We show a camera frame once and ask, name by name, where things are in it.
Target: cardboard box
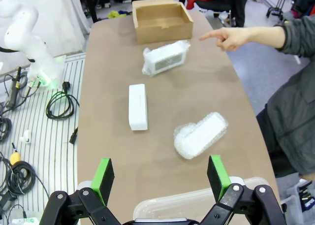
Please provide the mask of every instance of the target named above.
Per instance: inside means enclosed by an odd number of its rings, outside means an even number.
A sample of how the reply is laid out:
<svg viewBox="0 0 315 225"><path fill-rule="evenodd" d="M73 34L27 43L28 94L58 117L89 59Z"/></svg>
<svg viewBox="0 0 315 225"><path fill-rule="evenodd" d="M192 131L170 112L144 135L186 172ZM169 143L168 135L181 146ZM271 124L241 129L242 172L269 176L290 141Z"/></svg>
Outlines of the cardboard box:
<svg viewBox="0 0 315 225"><path fill-rule="evenodd" d="M190 39L192 36L193 21L181 2L134 1L132 15L139 44Z"/></svg>

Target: hand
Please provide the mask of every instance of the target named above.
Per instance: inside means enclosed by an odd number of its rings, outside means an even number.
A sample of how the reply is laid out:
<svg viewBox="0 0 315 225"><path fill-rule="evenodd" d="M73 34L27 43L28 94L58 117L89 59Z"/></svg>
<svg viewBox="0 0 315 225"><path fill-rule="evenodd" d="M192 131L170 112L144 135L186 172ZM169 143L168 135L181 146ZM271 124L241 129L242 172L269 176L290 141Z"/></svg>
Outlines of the hand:
<svg viewBox="0 0 315 225"><path fill-rule="evenodd" d="M199 40L217 38L217 46L222 51L236 51L249 42L250 33L246 28L221 28L204 34Z"/></svg>

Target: bubble wrap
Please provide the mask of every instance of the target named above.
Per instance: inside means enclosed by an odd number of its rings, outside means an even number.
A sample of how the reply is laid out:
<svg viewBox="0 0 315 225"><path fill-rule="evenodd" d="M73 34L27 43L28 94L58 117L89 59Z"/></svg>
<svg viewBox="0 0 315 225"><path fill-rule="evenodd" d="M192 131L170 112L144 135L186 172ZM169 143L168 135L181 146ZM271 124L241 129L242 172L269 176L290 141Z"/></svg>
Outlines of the bubble wrap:
<svg viewBox="0 0 315 225"><path fill-rule="evenodd" d="M154 76L160 72L184 64L186 53L190 47L187 40L179 40L173 44L168 44L160 48L143 51L144 65L142 73Z"/></svg>
<svg viewBox="0 0 315 225"><path fill-rule="evenodd" d="M198 123L177 127L174 146L185 159L190 160L218 141L226 132L228 122L217 112L210 113Z"/></svg>

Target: brown tabletop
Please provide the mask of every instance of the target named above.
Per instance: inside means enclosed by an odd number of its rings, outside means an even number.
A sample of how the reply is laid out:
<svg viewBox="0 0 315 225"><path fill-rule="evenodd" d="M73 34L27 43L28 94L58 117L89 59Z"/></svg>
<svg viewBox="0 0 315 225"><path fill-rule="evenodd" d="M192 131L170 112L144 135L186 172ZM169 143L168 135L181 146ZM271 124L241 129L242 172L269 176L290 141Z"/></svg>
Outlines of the brown tabletop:
<svg viewBox="0 0 315 225"><path fill-rule="evenodd" d="M230 176L262 177L278 195L270 159L255 114L226 53L202 13L192 11L193 37L186 63L155 77L142 74L143 50L172 43L138 45L132 17L97 22L87 48L80 100L78 182L91 180L101 158L111 158L115 180L108 207L121 223L132 220L146 199L208 188L210 154L220 154ZM128 87L144 83L149 129L128 123ZM174 129L219 112L229 126L202 155L185 160L175 151Z"/></svg>

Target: chair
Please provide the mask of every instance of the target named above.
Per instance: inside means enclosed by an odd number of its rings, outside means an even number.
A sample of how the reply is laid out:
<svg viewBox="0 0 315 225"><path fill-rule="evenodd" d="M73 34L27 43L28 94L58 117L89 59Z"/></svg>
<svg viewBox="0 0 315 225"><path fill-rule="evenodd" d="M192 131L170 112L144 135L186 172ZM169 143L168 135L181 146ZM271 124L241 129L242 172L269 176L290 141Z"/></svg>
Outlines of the chair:
<svg viewBox="0 0 315 225"><path fill-rule="evenodd" d="M232 18L231 18L231 7L230 5L224 0L209 0L209 1L202 1L197 0L195 3L200 7L200 12L206 12L208 10L213 11L214 17L218 18L219 15L223 12L227 12L229 16L229 25L232 25Z"/></svg>

